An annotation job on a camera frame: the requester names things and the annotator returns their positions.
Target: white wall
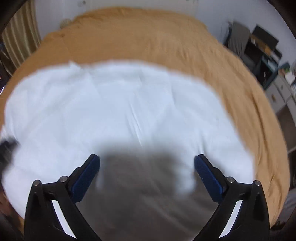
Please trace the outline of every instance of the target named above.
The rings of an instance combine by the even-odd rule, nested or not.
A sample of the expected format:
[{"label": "white wall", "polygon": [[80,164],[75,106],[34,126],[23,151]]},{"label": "white wall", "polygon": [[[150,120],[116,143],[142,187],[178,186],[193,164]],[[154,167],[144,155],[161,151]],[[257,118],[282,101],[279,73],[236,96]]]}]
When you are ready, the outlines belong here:
[{"label": "white wall", "polygon": [[85,0],[87,9],[126,6],[156,8],[195,16],[198,0]]},{"label": "white wall", "polygon": [[35,0],[36,19],[43,39],[50,32],[59,30],[60,22],[65,18],[73,19],[85,12],[82,0]]},{"label": "white wall", "polygon": [[[73,19],[91,8],[90,5],[96,5],[94,2],[105,6],[114,1],[123,3],[122,0],[86,0],[86,5],[82,5],[82,0],[35,0],[40,36],[44,38],[49,32],[58,30],[61,20]],[[147,0],[124,2],[130,1],[138,2],[140,6],[144,4],[142,1]],[[279,39],[277,48],[283,54],[281,63],[288,61],[292,64],[296,59],[296,39],[280,14],[266,0],[190,0],[187,4],[194,8],[197,6],[196,17],[207,25],[209,32],[219,41],[222,42],[228,31],[228,21],[237,20],[246,25],[251,32],[256,24],[259,24]]]},{"label": "white wall", "polygon": [[228,31],[228,21],[236,20],[251,32],[259,24],[279,40],[277,49],[283,54],[281,63],[288,61],[292,64],[296,59],[296,39],[266,0],[199,0],[196,17],[221,42]]}]

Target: blue gripper pad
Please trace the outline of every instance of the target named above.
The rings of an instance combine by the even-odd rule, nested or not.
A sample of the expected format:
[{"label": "blue gripper pad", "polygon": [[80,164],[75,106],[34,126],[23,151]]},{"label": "blue gripper pad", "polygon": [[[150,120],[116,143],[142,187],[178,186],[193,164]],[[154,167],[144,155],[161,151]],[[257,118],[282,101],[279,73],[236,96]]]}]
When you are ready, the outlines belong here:
[{"label": "blue gripper pad", "polygon": [[77,178],[77,181],[72,185],[71,200],[73,203],[82,201],[92,180],[100,170],[100,158],[97,155],[91,155],[89,158],[91,158],[90,163],[85,167],[83,172]]},{"label": "blue gripper pad", "polygon": [[223,188],[201,156],[204,155],[198,155],[194,158],[194,167],[212,200],[220,204],[223,201]]}]

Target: dark object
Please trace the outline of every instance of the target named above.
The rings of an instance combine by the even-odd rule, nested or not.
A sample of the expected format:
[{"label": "dark object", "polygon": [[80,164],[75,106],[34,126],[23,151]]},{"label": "dark object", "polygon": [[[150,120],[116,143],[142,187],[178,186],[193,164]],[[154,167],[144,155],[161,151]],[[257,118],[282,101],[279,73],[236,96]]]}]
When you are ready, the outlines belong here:
[{"label": "dark object", "polygon": [[0,240],[1,241],[23,241],[22,234],[11,222],[8,221],[8,217],[5,217],[0,213]]},{"label": "dark object", "polygon": [[273,82],[273,80],[277,77],[278,71],[280,69],[286,69],[290,68],[289,63],[284,63],[283,65],[279,66],[275,71],[272,72],[271,75],[268,75],[269,77],[266,80],[263,80],[263,83],[261,84],[263,86],[263,89],[266,90],[268,86]]},{"label": "dark object", "polygon": [[0,91],[9,81],[9,75],[0,60]]},{"label": "dark object", "polygon": [[17,147],[17,143],[14,139],[0,143],[0,181],[4,169],[11,162],[12,152]]},{"label": "dark object", "polygon": [[274,236],[270,237],[270,241],[294,241],[296,237],[296,208],[284,227]]},{"label": "dark object", "polygon": [[296,38],[295,0],[267,0],[282,16]]},{"label": "dark object", "polygon": [[267,80],[272,76],[273,71],[263,61],[258,64],[257,68],[258,71],[256,73],[256,78],[258,82],[264,87]]},{"label": "dark object", "polygon": [[289,154],[290,189],[296,188],[296,150]]},{"label": "dark object", "polygon": [[255,37],[262,40],[264,43],[266,43],[272,51],[275,50],[276,45],[279,42],[278,39],[273,37],[270,33],[265,31],[263,28],[261,28],[258,25],[255,27],[252,35],[254,35]]},{"label": "dark object", "polygon": [[[195,241],[249,241],[267,240],[269,218],[261,183],[237,183],[226,178],[214,168],[204,155],[194,159],[195,169],[203,180],[210,196],[219,206]],[[91,181],[100,168],[100,159],[92,154],[86,162],[76,168],[70,177],[63,176],[56,183],[33,182],[25,214],[25,240],[89,240],[101,239],[85,221],[75,203],[80,202]],[[75,234],[73,238],[63,232],[54,211],[52,200],[57,200],[61,210]],[[243,200],[239,215],[226,236],[219,238],[233,211],[237,200]]]},{"label": "dark object", "polygon": [[257,66],[261,62],[261,58],[264,55],[264,52],[261,51],[249,40],[246,45],[244,54],[253,62],[253,68],[250,68],[250,70],[253,72],[255,66]]},{"label": "dark object", "polygon": [[283,54],[280,51],[278,51],[277,49],[274,50],[274,53],[276,54],[276,56],[278,56],[279,59],[281,59],[283,56]]},{"label": "dark object", "polygon": [[20,7],[27,0],[4,0],[1,1],[0,8],[0,35],[5,29],[6,25],[9,23],[13,15],[20,9]]}]

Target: drawer handle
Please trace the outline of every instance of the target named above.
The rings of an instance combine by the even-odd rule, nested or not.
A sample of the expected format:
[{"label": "drawer handle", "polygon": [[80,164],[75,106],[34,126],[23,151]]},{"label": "drawer handle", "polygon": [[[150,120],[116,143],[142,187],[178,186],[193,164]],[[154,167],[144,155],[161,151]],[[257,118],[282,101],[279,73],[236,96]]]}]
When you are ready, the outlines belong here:
[{"label": "drawer handle", "polygon": [[273,94],[271,94],[271,99],[272,99],[273,102],[276,102],[276,98],[275,98],[275,96]]}]

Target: metal screw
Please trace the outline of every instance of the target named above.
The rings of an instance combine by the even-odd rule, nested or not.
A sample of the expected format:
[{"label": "metal screw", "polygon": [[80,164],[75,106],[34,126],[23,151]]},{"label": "metal screw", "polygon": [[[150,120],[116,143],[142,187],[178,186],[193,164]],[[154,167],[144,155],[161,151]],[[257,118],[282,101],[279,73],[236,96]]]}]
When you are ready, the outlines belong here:
[{"label": "metal screw", "polygon": [[40,183],[41,183],[40,180],[35,180],[35,181],[33,182],[33,185],[34,185],[34,186],[38,186]]},{"label": "metal screw", "polygon": [[227,181],[230,182],[230,183],[233,183],[233,182],[235,182],[235,179],[233,177],[228,177]]},{"label": "metal screw", "polygon": [[260,187],[260,186],[261,186],[261,182],[260,182],[260,181],[258,181],[258,180],[255,180],[255,181],[254,181],[254,183],[255,183],[255,185],[256,185],[256,186],[258,186],[258,187]]},{"label": "metal screw", "polygon": [[60,179],[59,179],[59,181],[62,182],[62,183],[64,183],[64,182],[67,181],[67,180],[68,180],[68,177],[67,177],[67,176],[62,176],[62,177],[60,177]]}]

